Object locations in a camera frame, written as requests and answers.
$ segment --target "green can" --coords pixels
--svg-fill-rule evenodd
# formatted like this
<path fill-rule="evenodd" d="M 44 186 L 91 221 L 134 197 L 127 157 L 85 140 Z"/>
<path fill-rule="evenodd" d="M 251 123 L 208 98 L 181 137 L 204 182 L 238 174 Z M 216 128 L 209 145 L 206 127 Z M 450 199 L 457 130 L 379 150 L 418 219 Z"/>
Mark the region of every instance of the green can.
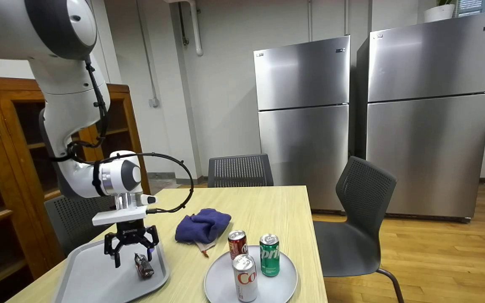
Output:
<path fill-rule="evenodd" d="M 280 241 L 275 234 L 265 234 L 260 241 L 262 273 L 278 276 L 280 273 Z"/>

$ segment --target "soda can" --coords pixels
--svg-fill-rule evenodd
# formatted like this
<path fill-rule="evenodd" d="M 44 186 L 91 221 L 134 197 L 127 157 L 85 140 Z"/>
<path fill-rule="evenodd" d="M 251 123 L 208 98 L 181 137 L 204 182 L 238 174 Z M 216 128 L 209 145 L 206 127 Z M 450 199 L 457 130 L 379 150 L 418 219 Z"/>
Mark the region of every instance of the soda can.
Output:
<path fill-rule="evenodd" d="M 260 241 L 262 273 L 278 276 L 280 273 L 280 241 L 275 234 L 265 234 Z"/>
<path fill-rule="evenodd" d="M 246 255 L 246 233 L 233 231 L 228 236 L 231 260 L 236 260 L 240 255 Z"/>
<path fill-rule="evenodd" d="M 240 302 L 255 302 L 258 298 L 258 273 L 255 260 L 246 255 L 236 256 L 233 260 L 233 271 Z"/>

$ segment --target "stainless steel refrigerator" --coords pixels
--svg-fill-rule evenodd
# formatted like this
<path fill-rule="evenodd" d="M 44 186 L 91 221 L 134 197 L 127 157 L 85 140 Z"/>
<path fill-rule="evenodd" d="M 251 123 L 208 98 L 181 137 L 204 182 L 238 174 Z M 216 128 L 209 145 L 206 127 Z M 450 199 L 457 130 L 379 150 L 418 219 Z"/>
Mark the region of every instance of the stainless steel refrigerator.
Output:
<path fill-rule="evenodd" d="M 390 212 L 470 221 L 485 148 L 485 14 L 373 32 L 359 63 L 359 150 L 398 179 Z"/>
<path fill-rule="evenodd" d="M 255 53 L 260 135 L 275 186 L 307 186 L 312 209 L 334 192 L 349 154 L 351 39 Z"/>

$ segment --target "chair backrest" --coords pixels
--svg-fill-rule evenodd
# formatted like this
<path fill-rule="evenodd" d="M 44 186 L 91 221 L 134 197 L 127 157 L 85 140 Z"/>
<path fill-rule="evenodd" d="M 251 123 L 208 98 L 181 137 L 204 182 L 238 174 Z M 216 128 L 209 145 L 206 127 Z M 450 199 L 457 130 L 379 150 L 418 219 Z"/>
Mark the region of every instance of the chair backrest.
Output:
<path fill-rule="evenodd" d="M 268 155 L 223 157 L 209 160 L 209 187 L 273 186 Z"/>
<path fill-rule="evenodd" d="M 75 248 L 90 243 L 95 236 L 107 229 L 105 226 L 93 226 L 91 219 L 98 212 L 110 209 L 110 197 L 56 197 L 44 202 L 44 207 L 63 253 L 70 255 Z"/>
<path fill-rule="evenodd" d="M 378 238 L 390 207 L 396 180 L 373 164 L 351 157 L 337 184 L 337 196 L 346 209 L 347 224 Z"/>

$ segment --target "gray chair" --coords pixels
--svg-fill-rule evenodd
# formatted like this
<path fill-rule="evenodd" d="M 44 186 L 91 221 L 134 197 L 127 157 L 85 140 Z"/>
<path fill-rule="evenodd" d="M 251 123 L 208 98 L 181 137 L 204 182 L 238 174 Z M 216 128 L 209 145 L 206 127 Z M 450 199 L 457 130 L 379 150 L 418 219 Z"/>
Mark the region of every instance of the gray chair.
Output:
<path fill-rule="evenodd" d="M 221 157 L 209 160 L 209 187 L 273 186 L 268 155 Z"/>
<path fill-rule="evenodd" d="M 381 273 L 405 302 L 396 276 L 381 268 L 379 229 L 395 187 L 395 177 L 353 157 L 336 189 L 347 221 L 315 223 L 315 234 L 326 278 Z"/>
<path fill-rule="evenodd" d="M 70 255 L 75 248 L 90 243 L 107 229 L 107 226 L 93 226 L 91 219 L 98 212 L 110 209 L 110 197 L 56 197 L 44 202 L 44 207 L 63 253 Z"/>

